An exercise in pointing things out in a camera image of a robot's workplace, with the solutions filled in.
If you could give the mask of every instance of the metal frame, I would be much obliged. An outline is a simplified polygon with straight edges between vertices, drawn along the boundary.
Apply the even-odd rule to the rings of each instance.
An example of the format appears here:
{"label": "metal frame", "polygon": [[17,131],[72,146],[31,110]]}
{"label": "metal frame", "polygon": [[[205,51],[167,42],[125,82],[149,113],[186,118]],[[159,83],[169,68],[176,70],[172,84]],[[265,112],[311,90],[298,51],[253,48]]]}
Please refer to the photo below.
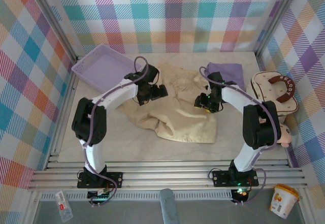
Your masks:
{"label": "metal frame", "polygon": [[49,24],[53,28],[53,30],[54,30],[55,34],[57,35],[58,39],[60,40],[61,44],[63,45],[63,47],[67,51],[69,57],[72,60],[76,61],[78,56],[74,52],[69,40],[67,39],[66,35],[64,34],[64,32],[63,32],[58,20],[56,19],[55,14],[53,13],[52,8],[50,7],[50,5],[47,3],[46,0],[36,0],[36,2],[40,6],[44,16],[46,17],[47,21],[49,22]]}
{"label": "metal frame", "polygon": [[64,103],[60,110],[60,115],[57,121],[57,128],[54,133],[53,143],[51,144],[50,153],[59,154],[61,150],[61,146],[63,143],[64,133],[66,132],[66,128],[68,126],[69,114],[72,108],[73,100],[75,97],[77,85],[79,79],[77,78],[75,73],[71,74],[71,79],[69,81],[69,85],[67,88],[66,98],[64,99]]}
{"label": "metal frame", "polygon": [[300,195],[300,209],[303,214],[305,223],[318,224],[321,220],[318,218],[318,214],[315,212],[315,206],[311,200],[310,191],[307,188],[298,190]]}
{"label": "metal frame", "polygon": [[[69,201],[89,201],[88,191],[66,191],[66,197]],[[176,201],[184,200],[232,200],[232,192],[229,189],[215,190],[189,190],[173,191]],[[112,201],[160,201],[160,190],[119,190],[112,198]],[[54,191],[42,192],[40,201],[55,201]]]}
{"label": "metal frame", "polygon": [[[77,173],[82,170],[84,163],[59,163],[56,159],[56,156],[50,158],[46,171],[35,172],[29,190],[84,190],[77,189]],[[123,172],[123,190],[160,190],[163,188],[199,190],[216,189],[207,174],[215,167],[226,170],[230,161],[107,162],[106,164],[109,171]],[[307,187],[302,170],[290,168],[287,160],[257,161],[255,165],[267,172],[266,188],[272,188],[277,183],[289,184],[296,188]],[[258,172],[257,176],[261,184],[263,173]]]}
{"label": "metal frame", "polygon": [[266,32],[262,38],[262,41],[259,44],[259,47],[257,48],[257,51],[255,53],[257,61],[261,59],[263,51],[266,49],[272,35],[274,34],[280,22],[282,21],[282,18],[284,17],[292,1],[293,0],[283,0],[280,4],[279,10],[274,15],[272,21],[270,22],[270,25],[266,28]]}

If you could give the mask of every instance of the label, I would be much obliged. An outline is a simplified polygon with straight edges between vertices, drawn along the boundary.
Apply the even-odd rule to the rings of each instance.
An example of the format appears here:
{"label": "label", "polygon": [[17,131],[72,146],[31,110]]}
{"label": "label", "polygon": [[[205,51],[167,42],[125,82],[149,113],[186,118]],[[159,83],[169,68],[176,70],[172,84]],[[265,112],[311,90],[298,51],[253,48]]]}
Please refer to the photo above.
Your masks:
{"label": "label", "polygon": [[67,208],[67,203],[66,203],[66,199],[64,198],[63,192],[57,192],[55,194],[55,199],[56,202],[58,203],[60,210],[64,210],[65,208]]}
{"label": "label", "polygon": [[102,195],[104,193],[104,189],[101,189],[101,190],[98,190],[97,191],[97,195],[99,196],[99,195]]}

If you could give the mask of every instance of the white handbag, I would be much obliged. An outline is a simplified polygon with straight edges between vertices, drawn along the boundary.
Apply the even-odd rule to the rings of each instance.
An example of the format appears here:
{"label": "white handbag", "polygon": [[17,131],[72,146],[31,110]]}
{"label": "white handbag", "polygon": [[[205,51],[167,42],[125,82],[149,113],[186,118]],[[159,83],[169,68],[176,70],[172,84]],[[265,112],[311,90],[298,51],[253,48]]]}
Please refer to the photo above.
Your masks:
{"label": "white handbag", "polygon": [[275,103],[279,121],[298,110],[298,103],[294,97],[295,84],[291,78],[279,72],[259,72],[255,74],[246,88],[246,92],[262,101]]}

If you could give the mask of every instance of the lavender basket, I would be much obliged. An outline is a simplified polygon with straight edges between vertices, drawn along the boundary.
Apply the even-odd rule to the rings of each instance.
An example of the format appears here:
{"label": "lavender basket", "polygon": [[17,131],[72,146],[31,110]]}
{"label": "lavender basket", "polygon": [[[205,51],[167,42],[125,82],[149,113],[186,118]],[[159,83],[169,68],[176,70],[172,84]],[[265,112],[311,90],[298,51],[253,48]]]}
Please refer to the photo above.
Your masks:
{"label": "lavender basket", "polygon": [[135,72],[133,60],[107,45],[98,45],[73,65],[72,71],[102,93],[115,87],[126,74]]}

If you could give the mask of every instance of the black mounting bracket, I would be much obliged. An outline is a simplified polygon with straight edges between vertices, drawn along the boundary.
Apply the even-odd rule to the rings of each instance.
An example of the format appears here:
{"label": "black mounting bracket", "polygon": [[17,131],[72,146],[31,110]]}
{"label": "black mounting bracket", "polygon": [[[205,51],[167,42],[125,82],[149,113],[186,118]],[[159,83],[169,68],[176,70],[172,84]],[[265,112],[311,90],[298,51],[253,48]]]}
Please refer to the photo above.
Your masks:
{"label": "black mounting bracket", "polygon": [[254,170],[239,173],[236,180],[232,180],[229,171],[213,171],[212,179],[214,187],[258,186],[257,174]]}
{"label": "black mounting bracket", "polygon": [[[114,180],[117,184],[117,188],[122,187],[123,173],[122,172],[107,172],[105,168],[99,173]],[[114,184],[106,179],[91,173],[84,167],[84,171],[80,172],[78,176],[77,188],[114,188]]]}

